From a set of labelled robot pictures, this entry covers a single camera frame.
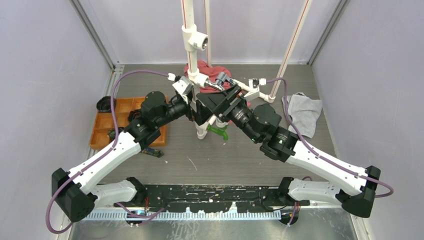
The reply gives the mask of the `chrome water faucet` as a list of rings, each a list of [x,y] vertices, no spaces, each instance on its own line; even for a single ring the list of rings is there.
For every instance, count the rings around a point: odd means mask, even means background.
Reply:
[[[225,72],[220,72],[214,81],[211,81],[210,79],[208,79],[204,83],[205,87],[212,88],[219,92],[228,90],[234,85],[235,85],[235,82],[233,81],[233,79],[229,75],[227,75]]]

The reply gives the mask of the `white PVC pipe frame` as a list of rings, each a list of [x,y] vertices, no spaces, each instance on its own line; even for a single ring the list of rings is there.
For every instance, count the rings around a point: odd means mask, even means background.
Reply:
[[[188,77],[204,88],[209,82],[200,74],[197,51],[206,52],[206,61],[241,62],[252,51],[276,50],[271,40],[285,47],[277,77],[284,75],[298,38],[304,28],[311,0],[205,0],[203,1],[205,32],[195,24],[195,0],[181,1],[184,47],[187,51]]]

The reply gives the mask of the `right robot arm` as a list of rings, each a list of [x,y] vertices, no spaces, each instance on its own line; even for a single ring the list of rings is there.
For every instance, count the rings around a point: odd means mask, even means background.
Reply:
[[[233,122],[260,151],[272,160],[306,169],[324,178],[307,181],[284,177],[277,190],[283,205],[301,201],[319,201],[341,206],[346,212],[369,218],[376,198],[381,171],[345,163],[303,141],[297,134],[280,126],[282,116],[268,103],[250,108],[239,96],[241,88],[213,93],[198,93],[197,100],[222,122]]]

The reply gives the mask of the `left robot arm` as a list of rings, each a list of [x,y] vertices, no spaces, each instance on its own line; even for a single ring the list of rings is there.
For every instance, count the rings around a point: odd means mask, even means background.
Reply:
[[[58,168],[51,175],[51,200],[72,223],[86,218],[94,209],[106,205],[145,203],[147,191],[135,177],[118,183],[98,185],[112,170],[137,155],[161,136],[160,128],[180,117],[195,120],[193,93],[176,93],[166,101],[160,91],[150,92],[141,103],[140,115],[117,134],[112,142],[83,163],[65,171]]]

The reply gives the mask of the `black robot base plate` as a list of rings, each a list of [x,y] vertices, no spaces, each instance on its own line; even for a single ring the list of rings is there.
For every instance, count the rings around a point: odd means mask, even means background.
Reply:
[[[126,208],[146,208],[169,213],[269,213],[294,206],[278,194],[276,186],[265,185],[146,185],[143,199],[122,202]]]

